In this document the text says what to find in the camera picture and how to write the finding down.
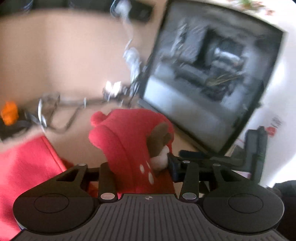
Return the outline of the red fleece hooded onesie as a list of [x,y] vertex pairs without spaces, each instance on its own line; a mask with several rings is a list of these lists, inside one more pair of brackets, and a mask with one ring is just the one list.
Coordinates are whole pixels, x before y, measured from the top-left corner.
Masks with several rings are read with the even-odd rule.
[[[162,114],[145,109],[115,109],[91,117],[90,142],[107,159],[118,194],[173,194],[167,170],[174,129]],[[71,168],[45,136],[1,153],[1,240],[19,233],[13,203],[25,191]]]

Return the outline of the right monitor showing picture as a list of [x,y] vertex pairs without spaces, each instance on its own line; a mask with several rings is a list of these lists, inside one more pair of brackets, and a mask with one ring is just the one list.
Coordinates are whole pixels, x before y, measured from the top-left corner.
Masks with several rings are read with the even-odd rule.
[[168,1],[140,94],[197,145],[226,152],[258,108],[284,32],[208,1]]

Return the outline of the crumpled pink paper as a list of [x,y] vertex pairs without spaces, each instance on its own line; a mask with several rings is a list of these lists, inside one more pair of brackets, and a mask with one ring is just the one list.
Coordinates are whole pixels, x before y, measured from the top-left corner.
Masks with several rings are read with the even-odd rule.
[[103,96],[106,99],[116,98],[120,94],[121,89],[121,81],[114,83],[107,81],[105,87],[103,88]]

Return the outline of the black desk power strip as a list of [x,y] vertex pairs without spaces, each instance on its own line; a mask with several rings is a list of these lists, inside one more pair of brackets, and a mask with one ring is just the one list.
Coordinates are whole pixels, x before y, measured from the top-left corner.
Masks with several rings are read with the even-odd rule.
[[143,1],[1,1],[1,16],[41,9],[96,11],[146,23],[151,19],[154,6]]

